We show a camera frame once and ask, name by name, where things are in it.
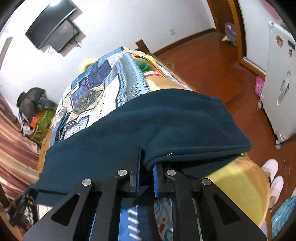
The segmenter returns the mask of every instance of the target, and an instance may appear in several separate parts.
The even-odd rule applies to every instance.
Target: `wooden floor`
[[[220,97],[235,123],[252,142],[249,157],[259,166],[268,159],[279,163],[277,175],[284,188],[275,209],[291,197],[296,185],[296,137],[275,149],[275,135],[265,112],[257,109],[256,76],[239,66],[237,49],[212,32],[182,44],[159,58],[173,65],[176,74],[198,92]]]

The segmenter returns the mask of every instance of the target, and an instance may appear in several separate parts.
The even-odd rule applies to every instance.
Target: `bedsheet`
[[[131,64],[132,59],[139,58],[145,61],[136,61],[137,65]],[[123,66],[125,68],[130,66],[128,73],[123,71]],[[54,145],[59,129],[61,133],[57,141],[62,141],[89,127],[130,99],[165,88],[190,90],[165,66],[145,53],[121,47],[103,56],[89,66],[65,90],[52,120],[51,131],[41,147],[38,172],[42,171],[45,152]],[[69,116],[67,120],[63,120],[65,113],[68,113]],[[264,173],[255,163],[245,157],[240,157],[209,175],[208,178],[257,225],[261,224],[267,211],[269,185]],[[246,187],[243,193],[241,191],[242,184]],[[39,206],[38,209],[40,216],[42,216],[50,207]],[[170,199],[160,199],[155,202],[155,217],[162,240],[172,240]]]

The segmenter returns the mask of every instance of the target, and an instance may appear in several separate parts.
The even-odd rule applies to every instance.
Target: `white suitcase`
[[[269,58],[258,108],[265,110],[277,136],[276,149],[296,133],[296,52],[292,35],[269,22]]]

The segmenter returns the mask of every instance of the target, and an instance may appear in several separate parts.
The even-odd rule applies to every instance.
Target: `pink shoe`
[[[257,76],[256,77],[256,85],[255,85],[255,93],[258,97],[260,97],[263,85],[264,85],[264,80],[261,77]]]

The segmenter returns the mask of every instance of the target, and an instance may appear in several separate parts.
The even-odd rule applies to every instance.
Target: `wooden door frame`
[[[244,30],[244,20],[242,18],[242,12],[238,3],[238,0],[228,0],[230,9],[232,12],[235,30],[237,33],[237,52],[238,62],[241,66],[254,72],[256,75],[265,79],[265,73],[256,68],[250,61],[246,59],[246,35]]]

